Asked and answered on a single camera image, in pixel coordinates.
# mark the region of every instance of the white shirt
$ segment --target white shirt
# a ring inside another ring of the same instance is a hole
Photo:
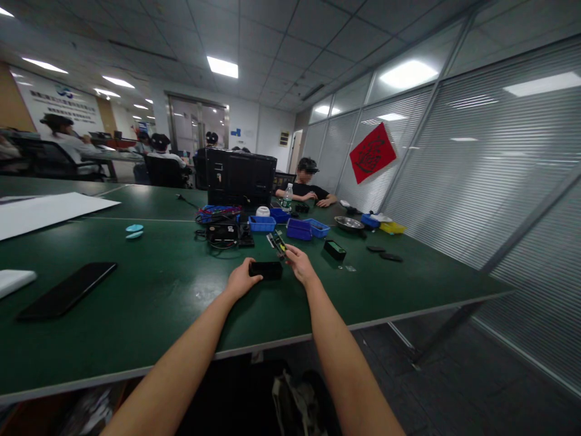
[[[151,157],[161,157],[162,159],[174,159],[177,160],[180,164],[180,168],[185,168],[186,163],[176,154],[168,153],[168,151],[154,151],[153,153],[148,154]]]

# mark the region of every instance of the hand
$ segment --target hand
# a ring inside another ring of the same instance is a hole
[[[331,199],[324,199],[324,200],[320,200],[317,203],[317,206],[319,206],[319,207],[329,207],[329,206],[331,206],[331,204],[333,204],[331,202]]]
[[[287,264],[290,265],[298,281],[306,286],[307,282],[317,278],[317,273],[310,264],[309,256],[297,247],[286,244]]]
[[[224,293],[228,293],[238,300],[250,291],[251,287],[263,279],[262,276],[250,276],[249,268],[252,262],[256,262],[256,260],[247,257],[242,262],[242,265],[233,270],[230,278],[228,278],[228,284],[226,285]]]

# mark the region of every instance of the white paper sheet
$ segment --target white paper sheet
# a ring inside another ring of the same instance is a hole
[[[119,202],[68,193],[0,205],[0,240],[117,204]]]

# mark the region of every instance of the blue plastic bin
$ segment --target blue plastic bin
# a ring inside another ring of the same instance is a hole
[[[294,239],[311,240],[313,239],[312,226],[309,222],[291,218],[286,225],[286,235]]]
[[[273,217],[251,216],[248,217],[248,224],[250,224],[250,230],[252,231],[274,231],[277,226],[277,222]]]
[[[282,209],[273,208],[271,209],[271,217],[274,218],[277,224],[286,224],[289,218],[291,218],[291,214],[288,214]]]
[[[319,223],[319,221],[313,220],[313,218],[304,220],[304,222],[310,223],[313,236],[317,238],[323,238],[327,236],[329,234],[329,230],[331,230],[331,227],[325,226],[325,224]]]
[[[373,228],[377,228],[381,225],[381,223],[377,220],[374,220],[373,218],[371,218],[371,214],[363,214],[361,215],[361,222],[363,224],[367,224],[368,226],[371,226]]]

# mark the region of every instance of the forearm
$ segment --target forearm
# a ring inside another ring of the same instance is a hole
[[[363,353],[318,278],[305,286],[313,337],[345,435],[403,431]]]
[[[214,357],[235,303],[220,294],[156,363],[102,435],[173,435]]]

